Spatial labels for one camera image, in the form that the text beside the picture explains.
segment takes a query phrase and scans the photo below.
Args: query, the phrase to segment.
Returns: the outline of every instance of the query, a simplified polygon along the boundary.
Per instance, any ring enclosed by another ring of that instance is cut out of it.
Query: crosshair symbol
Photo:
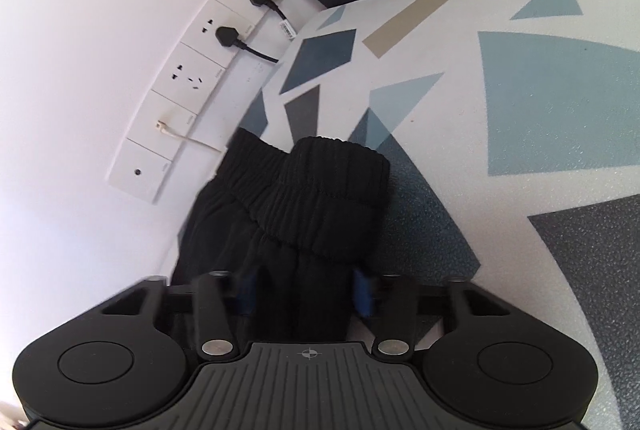
[[[318,354],[322,354],[322,352],[318,352],[315,349],[305,349],[302,352],[299,352],[299,354],[302,354],[307,360],[310,360],[311,358],[315,358],[316,356],[318,356]]]

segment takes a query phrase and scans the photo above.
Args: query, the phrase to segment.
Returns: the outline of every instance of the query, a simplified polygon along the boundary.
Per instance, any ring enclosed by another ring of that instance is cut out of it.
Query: black pants
[[[257,338],[343,340],[388,175],[382,155],[354,143],[307,137],[287,154],[239,129],[194,203],[172,283],[255,273]]]

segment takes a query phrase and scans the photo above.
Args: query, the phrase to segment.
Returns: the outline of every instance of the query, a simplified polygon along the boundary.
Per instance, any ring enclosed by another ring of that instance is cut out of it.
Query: ribbed gray panel
[[[314,350],[308,358],[306,350]],[[254,344],[242,360],[204,366],[165,412],[130,430],[480,430],[452,416],[405,365],[361,344]],[[34,430],[54,430],[38,423]],[[567,425],[561,430],[578,430]]]

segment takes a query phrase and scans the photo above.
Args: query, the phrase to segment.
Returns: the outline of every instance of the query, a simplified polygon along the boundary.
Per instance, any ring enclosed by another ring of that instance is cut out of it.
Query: white cable
[[[192,137],[186,137],[186,136],[180,136],[180,134],[176,134],[174,133],[174,131],[172,131],[166,123],[164,123],[164,121],[156,121],[156,129],[158,131],[160,131],[162,134],[166,134],[167,136],[171,136],[174,137],[175,139],[180,139],[182,141],[188,141],[190,143],[195,143],[196,145],[199,145],[201,147],[205,147],[206,149],[209,150],[214,150],[217,153],[222,153],[222,151],[220,149],[216,149],[216,147],[211,147],[210,145],[207,145],[206,143],[202,143],[201,141],[198,141],[197,139],[193,139]]]

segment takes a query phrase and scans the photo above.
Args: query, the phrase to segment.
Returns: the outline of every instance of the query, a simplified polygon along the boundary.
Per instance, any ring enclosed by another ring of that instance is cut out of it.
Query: geometric patterned tablecloth
[[[584,423],[640,429],[640,0],[365,0],[321,12],[242,119],[391,163],[380,271],[474,281],[586,346]]]

